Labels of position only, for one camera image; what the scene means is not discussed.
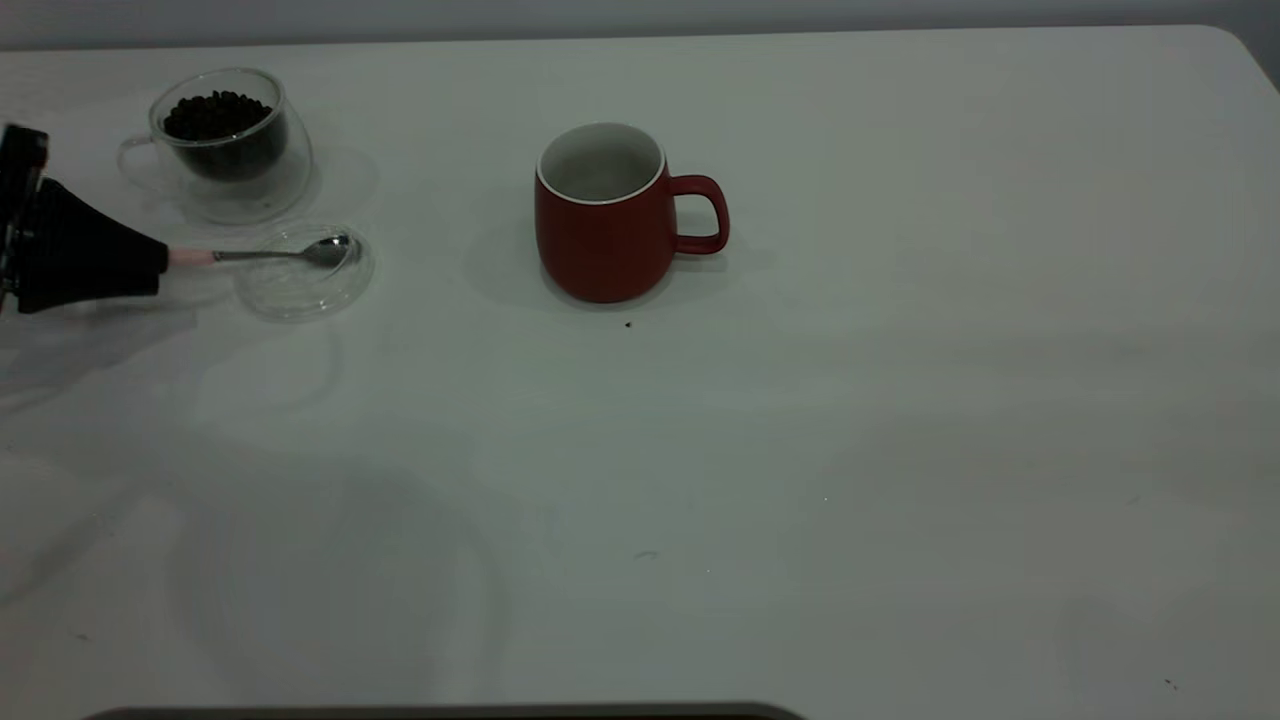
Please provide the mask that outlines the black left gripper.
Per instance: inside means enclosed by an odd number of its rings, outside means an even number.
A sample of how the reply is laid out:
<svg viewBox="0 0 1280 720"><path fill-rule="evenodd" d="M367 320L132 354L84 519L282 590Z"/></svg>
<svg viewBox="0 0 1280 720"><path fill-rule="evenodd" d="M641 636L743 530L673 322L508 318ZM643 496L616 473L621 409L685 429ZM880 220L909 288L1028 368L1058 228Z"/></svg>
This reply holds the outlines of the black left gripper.
<svg viewBox="0 0 1280 720"><path fill-rule="evenodd" d="M12 299L18 313L36 314L96 300L155 296L168 270L169 247L91 208L54 178L44 178L47 161L46 133L4 127L3 299Z"/></svg>

